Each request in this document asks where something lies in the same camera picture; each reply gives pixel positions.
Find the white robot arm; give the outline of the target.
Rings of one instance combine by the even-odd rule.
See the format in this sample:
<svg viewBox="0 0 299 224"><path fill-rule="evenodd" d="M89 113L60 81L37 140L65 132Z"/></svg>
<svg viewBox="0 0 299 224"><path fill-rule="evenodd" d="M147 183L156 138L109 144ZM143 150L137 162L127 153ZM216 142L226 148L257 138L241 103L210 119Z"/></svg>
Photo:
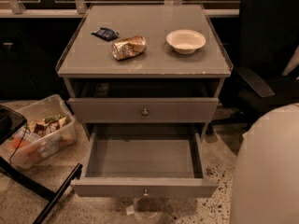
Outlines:
<svg viewBox="0 0 299 224"><path fill-rule="evenodd" d="M268 112L246 132L230 224L299 224L299 104Z"/></svg>

